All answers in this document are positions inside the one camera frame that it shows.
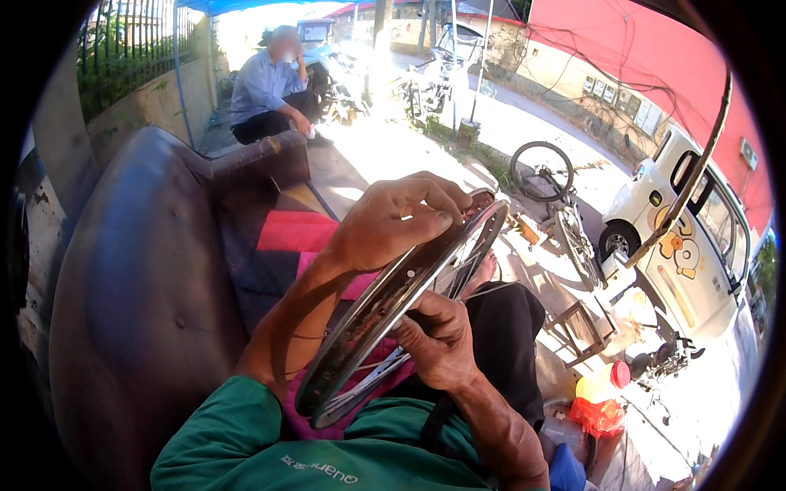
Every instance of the red wall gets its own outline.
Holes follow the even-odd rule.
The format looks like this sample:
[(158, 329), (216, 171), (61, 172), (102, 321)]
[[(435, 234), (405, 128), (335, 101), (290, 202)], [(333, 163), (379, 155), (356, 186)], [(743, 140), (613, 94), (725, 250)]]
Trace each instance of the red wall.
[[(700, 145), (707, 143), (723, 94), (725, 65), (718, 49), (698, 32), (627, 0), (534, 0), (529, 27), (535, 41), (567, 53), (579, 51), (622, 81), (644, 84), (634, 89), (673, 113)], [(650, 86), (669, 91), (648, 90)], [(755, 171), (749, 172), (740, 155), (742, 137), (758, 155)], [(751, 227), (762, 233), (773, 209), (767, 159), (739, 83), (733, 86), (729, 116), (712, 159), (742, 199)]]

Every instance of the fence railing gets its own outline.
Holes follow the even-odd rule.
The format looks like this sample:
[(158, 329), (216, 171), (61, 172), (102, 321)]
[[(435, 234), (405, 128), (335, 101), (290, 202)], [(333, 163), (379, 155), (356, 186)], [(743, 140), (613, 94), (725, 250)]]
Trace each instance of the fence railing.
[(77, 82), (85, 122), (140, 86), (174, 69), (173, 39), (180, 63), (197, 58), (195, 11), (174, 0), (100, 0), (84, 20), (77, 42)]

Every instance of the black pants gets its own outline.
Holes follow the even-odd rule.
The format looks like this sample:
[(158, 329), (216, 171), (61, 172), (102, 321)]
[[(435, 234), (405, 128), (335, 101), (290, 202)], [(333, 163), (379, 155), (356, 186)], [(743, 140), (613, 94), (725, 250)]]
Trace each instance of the black pants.
[[(295, 92), (284, 97), (284, 102), (300, 111), (306, 118), (315, 123), (319, 117), (317, 98), (310, 90)], [(232, 126), (232, 134), (243, 145), (254, 143), (264, 137), (284, 133), (289, 130), (289, 119), (276, 111), (263, 112), (253, 116), (245, 123)]]
[[(502, 284), (484, 283), (475, 293)], [(535, 378), (534, 341), (545, 320), (543, 305), (526, 287), (515, 283), (469, 299), (467, 312), (478, 368), (508, 404), (539, 431), (543, 398)], [(383, 397), (437, 403), (444, 396), (444, 390), (428, 387), (414, 373)], [(457, 408), (454, 411), (461, 415)]]

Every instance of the hand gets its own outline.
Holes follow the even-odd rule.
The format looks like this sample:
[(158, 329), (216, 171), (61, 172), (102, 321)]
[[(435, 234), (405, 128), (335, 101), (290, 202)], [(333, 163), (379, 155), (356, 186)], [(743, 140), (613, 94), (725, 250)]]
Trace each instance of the hand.
[(292, 115), (292, 122), (295, 124), (295, 129), (298, 131), (298, 133), (302, 134), (303, 136), (309, 134), (311, 132), (311, 128), (314, 126), (311, 124), (311, 121), (306, 118), (306, 116), (300, 113), (300, 111), (296, 111)]
[(464, 304), (427, 290), (410, 309), (428, 318), (432, 326), (428, 335), (407, 316), (389, 335), (412, 355), (423, 383), (449, 392), (471, 386), (480, 370), (472, 352), (472, 329)]
[(456, 183), (430, 172), (375, 182), (349, 210), (324, 254), (346, 271), (374, 271), (461, 224), (459, 210), (470, 204), (472, 198)]

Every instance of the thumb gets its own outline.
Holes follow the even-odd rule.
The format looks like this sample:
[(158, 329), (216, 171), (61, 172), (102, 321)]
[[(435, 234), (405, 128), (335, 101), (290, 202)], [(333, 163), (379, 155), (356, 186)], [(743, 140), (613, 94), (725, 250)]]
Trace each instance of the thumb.
[(439, 341), (428, 337), (420, 325), (406, 315), (391, 329), (390, 336), (414, 358), (427, 355), (439, 345)]
[(453, 216), (448, 211), (422, 211), (400, 223), (401, 236), (405, 236), (407, 241), (425, 244), (448, 230), (453, 225)]

